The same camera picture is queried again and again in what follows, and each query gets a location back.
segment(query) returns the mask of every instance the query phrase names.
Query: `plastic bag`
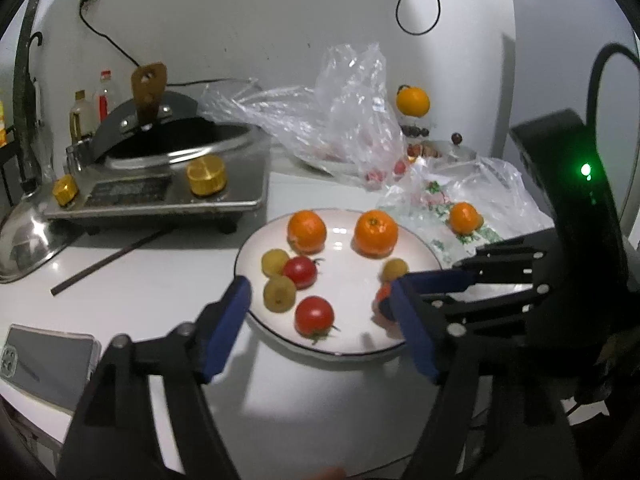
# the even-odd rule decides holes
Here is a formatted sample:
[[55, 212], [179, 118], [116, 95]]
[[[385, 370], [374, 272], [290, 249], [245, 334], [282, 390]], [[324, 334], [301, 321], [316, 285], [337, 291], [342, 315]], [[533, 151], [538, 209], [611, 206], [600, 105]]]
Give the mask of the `plastic bag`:
[[31, 142], [31, 149], [40, 165], [42, 182], [55, 182], [56, 172], [53, 169], [53, 135], [42, 124], [37, 126], [37, 133]]
[[[471, 235], [457, 235], [447, 225], [457, 202], [469, 202], [484, 217], [482, 227]], [[418, 235], [445, 267], [474, 254], [479, 245], [553, 226], [518, 170], [498, 158], [418, 158], [378, 206]]]
[[377, 44], [362, 51], [348, 44], [329, 48], [313, 89], [209, 85], [198, 113], [215, 122], [257, 124], [294, 156], [340, 180], [390, 180], [404, 152]]

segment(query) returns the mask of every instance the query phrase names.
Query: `cherry tomato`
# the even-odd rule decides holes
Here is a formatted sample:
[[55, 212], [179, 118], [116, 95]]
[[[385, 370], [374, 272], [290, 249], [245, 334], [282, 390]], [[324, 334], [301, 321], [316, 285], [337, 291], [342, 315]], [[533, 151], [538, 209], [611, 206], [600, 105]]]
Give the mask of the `cherry tomato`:
[[318, 277], [316, 262], [306, 256], [296, 256], [284, 265], [282, 275], [289, 278], [297, 290], [310, 287]]
[[335, 314], [327, 300], [309, 296], [296, 307], [295, 327], [301, 336], [318, 339], [326, 336], [334, 325]]
[[386, 173], [380, 170], [369, 171], [366, 176], [367, 182], [384, 182], [386, 179]]
[[380, 301], [388, 298], [391, 295], [391, 284], [385, 283], [383, 284], [376, 293], [376, 303], [380, 303]]
[[376, 299], [374, 300], [374, 310], [377, 308], [378, 312], [385, 317], [386, 320], [395, 321], [394, 315], [391, 312], [391, 304], [389, 303], [389, 296], [391, 295], [391, 284], [384, 283], [376, 293]]
[[406, 162], [404, 160], [398, 160], [394, 166], [394, 175], [402, 176], [406, 173]]

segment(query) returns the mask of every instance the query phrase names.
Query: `power cord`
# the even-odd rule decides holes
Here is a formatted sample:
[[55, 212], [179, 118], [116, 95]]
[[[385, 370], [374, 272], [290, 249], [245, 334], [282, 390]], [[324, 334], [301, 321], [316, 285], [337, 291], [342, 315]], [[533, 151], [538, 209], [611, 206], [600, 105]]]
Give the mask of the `power cord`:
[[[82, 13], [82, 11], [84, 10], [84, 5], [88, 2], [89, 0], [80, 0], [80, 5], [78, 7], [78, 15], [80, 16], [80, 20], [82, 20], [82, 22], [84, 23], [84, 25], [86, 26], [86, 28], [88, 28], [92, 33], [94, 33], [96, 36], [100, 36], [101, 38], [104, 38], [105, 40], [107, 40], [109, 43], [111, 43], [115, 49], [121, 53], [124, 57], [126, 57], [130, 62], [132, 62], [136, 67], [140, 67], [140, 63], [136, 61], [136, 59], [133, 56], [130, 56], [129, 54], [127, 54], [124, 49], [122, 47], [120, 47], [115, 41], [113, 41], [107, 34], [103, 34], [102, 32], [99, 32], [97, 30], [95, 30], [91, 24], [84, 18], [84, 14]], [[182, 83], [167, 83], [168, 87], [185, 87], [185, 86], [193, 86], [193, 85], [200, 85], [200, 84], [206, 84], [206, 83], [218, 83], [220, 81], [235, 81], [236, 79], [232, 78], [232, 77], [222, 77], [222, 78], [216, 78], [216, 79], [199, 79], [197, 81], [185, 81]]]
[[403, 457], [397, 458], [395, 460], [392, 460], [391, 462], [387, 462], [385, 465], [381, 465], [379, 467], [375, 467], [373, 469], [369, 469], [368, 471], [365, 471], [364, 473], [359, 473], [357, 475], [354, 476], [347, 476], [347, 480], [350, 480], [352, 478], [362, 478], [363, 476], [366, 476], [370, 473], [376, 472], [380, 469], [386, 469], [387, 467], [391, 467], [395, 464], [397, 464], [398, 462], [402, 462], [402, 460], [406, 460], [407, 458], [411, 458], [414, 454], [413, 453], [409, 453], [408, 455], [405, 455]]
[[426, 30], [423, 30], [422, 32], [412, 32], [404, 28], [402, 23], [400, 23], [399, 11], [400, 11], [400, 4], [402, 3], [402, 0], [398, 0], [398, 4], [396, 5], [396, 23], [398, 24], [398, 27], [400, 27], [403, 32], [409, 34], [410, 36], [424, 36], [425, 34], [431, 32], [440, 21], [440, 15], [442, 13], [442, 4], [440, 3], [440, 0], [436, 0], [436, 2], [438, 4], [438, 13], [436, 15], [436, 19], [433, 22], [433, 25], [431, 25], [431, 27], [427, 28]]
[[640, 71], [640, 60], [633, 52], [631, 52], [626, 46], [619, 43], [606, 44], [596, 56], [596, 61], [593, 62], [593, 68], [591, 69], [591, 76], [589, 78], [589, 89], [587, 90], [587, 126], [591, 126], [595, 129], [596, 126], [596, 114], [598, 112], [598, 92], [600, 90], [600, 81], [602, 79], [602, 73], [604, 72], [604, 66], [607, 61], [614, 54], [622, 54], [636, 66]]

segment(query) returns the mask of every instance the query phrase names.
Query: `plate rim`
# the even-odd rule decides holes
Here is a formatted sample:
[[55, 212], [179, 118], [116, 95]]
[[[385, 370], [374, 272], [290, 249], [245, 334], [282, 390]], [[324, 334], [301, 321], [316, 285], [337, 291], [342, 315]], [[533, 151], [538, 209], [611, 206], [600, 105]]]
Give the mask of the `plate rim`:
[[[358, 211], [358, 210], [355, 210], [355, 209], [342, 208], [342, 207], [323, 207], [323, 208], [312, 208], [312, 209], [301, 209], [301, 210], [314, 211], [314, 212], [321, 212], [321, 211], [347, 211], [347, 212], [351, 212], [351, 213], [360, 213], [360, 214], [366, 212], [366, 211]], [[251, 233], [251, 235], [249, 235], [249, 237], [242, 243], [242, 245], [240, 245], [240, 248], [238, 249], [238, 254], [236, 254], [236, 259], [234, 261], [234, 277], [238, 276], [238, 258], [240, 257], [240, 253], [242, 252], [242, 249], [244, 248], [244, 246], [249, 243], [249, 240], [251, 240], [251, 238], [253, 238], [255, 234], [257, 234], [263, 227], [267, 226], [268, 224], [270, 224], [272, 222], [275, 222], [277, 220], [281, 220], [284, 217], [292, 216], [295, 213], [297, 213], [297, 211], [277, 216], [276, 218], [273, 218], [273, 219], [269, 220], [266, 224], [264, 224], [260, 228], [256, 229], [253, 233]], [[434, 259], [436, 260], [436, 263], [438, 264], [438, 267], [440, 268], [440, 270], [442, 270], [442, 264], [440, 263], [440, 261], [439, 261], [438, 257], [436, 256], [436, 254], [433, 252], [433, 250], [417, 234], [415, 234], [413, 231], [407, 229], [406, 227], [401, 226], [400, 224], [398, 224], [398, 227], [401, 228], [401, 229], [404, 229], [406, 232], [408, 232], [409, 234], [412, 234], [418, 240], [420, 240], [420, 242], [429, 250], [431, 255], [434, 257]], [[291, 341], [291, 340], [287, 339], [286, 337], [281, 336], [275, 330], [272, 330], [270, 327], [268, 327], [266, 324], [264, 324], [251, 311], [251, 308], [249, 308], [247, 313], [249, 314], [249, 316], [251, 316], [251, 318], [258, 325], [260, 325], [260, 327], [262, 329], [264, 329], [267, 332], [271, 333], [272, 335], [276, 336], [277, 339], [281, 339], [287, 345], [295, 346], [296, 348], [300, 349], [304, 353], [310, 352], [310, 353], [322, 354], [323, 356], [332, 356], [332, 357], [335, 357], [335, 358], [343, 358], [343, 359], [351, 359], [351, 358], [353, 358], [353, 359], [358, 359], [358, 358], [363, 358], [363, 357], [368, 357], [368, 356], [380, 356], [382, 354], [385, 354], [386, 352], [397, 351], [398, 348], [400, 348], [401, 346], [406, 344], [406, 341], [404, 340], [404, 341], [401, 341], [398, 344], [393, 345], [393, 346], [391, 346], [389, 348], [385, 348], [385, 349], [382, 349], [382, 350], [374, 350], [372, 352], [358, 352], [358, 353], [329, 352], [327, 350], [321, 350], [321, 349], [318, 349], [318, 348], [310, 348], [308, 346], [301, 345], [300, 343], [297, 343], [295, 341]]]

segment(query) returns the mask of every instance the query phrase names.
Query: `stove knob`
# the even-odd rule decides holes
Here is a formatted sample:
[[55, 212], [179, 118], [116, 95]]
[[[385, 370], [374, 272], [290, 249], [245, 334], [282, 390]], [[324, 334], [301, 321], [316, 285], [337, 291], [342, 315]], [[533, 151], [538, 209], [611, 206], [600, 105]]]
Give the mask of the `stove knob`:
[[217, 155], [204, 155], [187, 165], [187, 179], [196, 196], [209, 196], [226, 186], [225, 163]]
[[56, 197], [60, 207], [68, 205], [78, 195], [78, 184], [74, 178], [66, 174], [53, 185], [53, 196]]

